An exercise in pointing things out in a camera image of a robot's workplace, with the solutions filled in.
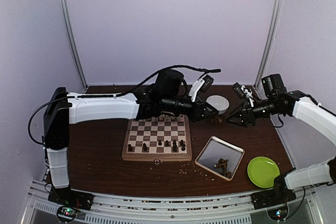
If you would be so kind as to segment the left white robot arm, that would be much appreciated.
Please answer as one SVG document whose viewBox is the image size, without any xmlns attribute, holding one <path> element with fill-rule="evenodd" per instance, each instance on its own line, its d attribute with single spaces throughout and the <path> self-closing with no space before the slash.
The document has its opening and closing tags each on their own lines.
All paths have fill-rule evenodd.
<svg viewBox="0 0 336 224">
<path fill-rule="evenodd" d="M 220 69 L 200 69 L 202 75 L 179 94 L 185 83 L 178 65 L 156 71 L 153 84 L 143 87 L 140 82 L 134 88 L 112 94 L 79 94 L 67 92 L 59 87 L 44 112 L 43 146 L 46 149 L 51 182 L 55 196 L 64 205 L 71 205 L 76 197 L 70 190 L 68 176 L 67 148 L 69 126 L 80 122 L 106 119 L 149 119 L 162 114 L 186 115 L 192 122 L 201 121 L 219 114 L 214 105 L 199 98 L 213 83 L 210 73 Z"/>
</svg>

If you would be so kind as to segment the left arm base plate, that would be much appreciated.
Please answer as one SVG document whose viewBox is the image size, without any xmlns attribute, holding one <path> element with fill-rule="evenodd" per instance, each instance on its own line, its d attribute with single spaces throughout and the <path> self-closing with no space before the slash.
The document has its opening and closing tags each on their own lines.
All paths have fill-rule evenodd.
<svg viewBox="0 0 336 224">
<path fill-rule="evenodd" d="M 71 191 L 68 194 L 50 192 L 48 200 L 60 205 L 70 206 L 80 210 L 90 210 L 93 202 L 93 194 Z"/>
</svg>

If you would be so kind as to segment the wooden chess board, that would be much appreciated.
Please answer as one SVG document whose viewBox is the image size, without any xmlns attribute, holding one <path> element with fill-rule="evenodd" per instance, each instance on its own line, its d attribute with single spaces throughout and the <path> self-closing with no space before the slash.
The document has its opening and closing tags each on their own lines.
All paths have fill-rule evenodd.
<svg viewBox="0 0 336 224">
<path fill-rule="evenodd" d="M 158 121 L 158 118 L 146 120 L 130 120 L 128 122 L 125 135 L 122 159 L 124 161 L 166 161 L 182 162 L 192 160 L 192 145 L 190 136 L 190 126 L 187 116 L 180 115 L 177 122 Z M 162 141 L 162 146 L 158 146 L 158 140 Z M 176 140 L 178 150 L 172 152 L 173 140 Z M 186 150 L 181 151 L 180 141 L 183 140 Z M 170 142 L 170 147 L 165 147 L 165 141 Z M 148 147 L 146 153 L 142 152 L 145 143 Z M 133 152 L 127 152 L 127 146 L 131 144 Z"/>
</svg>

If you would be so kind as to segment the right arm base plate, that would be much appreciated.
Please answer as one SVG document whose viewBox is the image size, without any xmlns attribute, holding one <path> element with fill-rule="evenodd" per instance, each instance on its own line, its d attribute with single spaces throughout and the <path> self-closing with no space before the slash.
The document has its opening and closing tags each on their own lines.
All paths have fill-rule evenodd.
<svg viewBox="0 0 336 224">
<path fill-rule="evenodd" d="M 285 193 L 277 193 L 274 190 L 265 190 L 251 194 L 251 200 L 254 209 L 263 209 L 276 205 L 281 205 L 296 199 L 296 194 L 293 191 Z"/>
</svg>

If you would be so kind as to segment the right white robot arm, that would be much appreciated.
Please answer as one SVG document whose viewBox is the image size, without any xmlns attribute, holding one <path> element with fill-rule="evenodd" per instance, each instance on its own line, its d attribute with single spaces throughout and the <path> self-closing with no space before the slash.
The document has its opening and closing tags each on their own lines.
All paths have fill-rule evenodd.
<svg viewBox="0 0 336 224">
<path fill-rule="evenodd" d="M 257 119 L 272 115 L 291 116 L 305 122 L 331 143 L 335 143 L 335 114 L 324 108 L 311 95 L 299 90 L 287 91 L 280 74 L 271 74 L 261 80 L 266 98 L 259 100 L 244 85 L 234 83 L 232 89 L 243 103 L 226 118 L 230 124 L 247 127 Z M 289 190 L 299 187 L 335 184 L 335 158 L 295 169 L 279 176 L 275 188 L 269 192 L 272 203 L 279 204 L 289 196 Z"/>
</svg>

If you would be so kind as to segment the metal tray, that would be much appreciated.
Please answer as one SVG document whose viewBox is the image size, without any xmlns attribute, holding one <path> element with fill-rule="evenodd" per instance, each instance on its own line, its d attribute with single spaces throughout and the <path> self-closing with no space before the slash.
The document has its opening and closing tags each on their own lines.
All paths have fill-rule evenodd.
<svg viewBox="0 0 336 224">
<path fill-rule="evenodd" d="M 231 181 L 238 170 L 244 154 L 245 150 L 243 148 L 218 137 L 211 136 L 194 163 L 226 181 Z M 220 158 L 229 160 L 227 169 L 232 172 L 231 178 L 221 175 L 220 172 L 222 170 L 220 168 L 214 168 L 214 164 L 217 163 Z"/>
</svg>

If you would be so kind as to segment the black chess rook corner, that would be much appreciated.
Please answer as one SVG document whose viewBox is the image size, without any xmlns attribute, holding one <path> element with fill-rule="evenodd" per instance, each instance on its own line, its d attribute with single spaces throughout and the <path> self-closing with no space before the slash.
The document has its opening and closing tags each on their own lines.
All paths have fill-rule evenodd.
<svg viewBox="0 0 336 224">
<path fill-rule="evenodd" d="M 131 144 L 128 144 L 127 146 L 127 152 L 133 152 L 133 147 Z"/>
</svg>

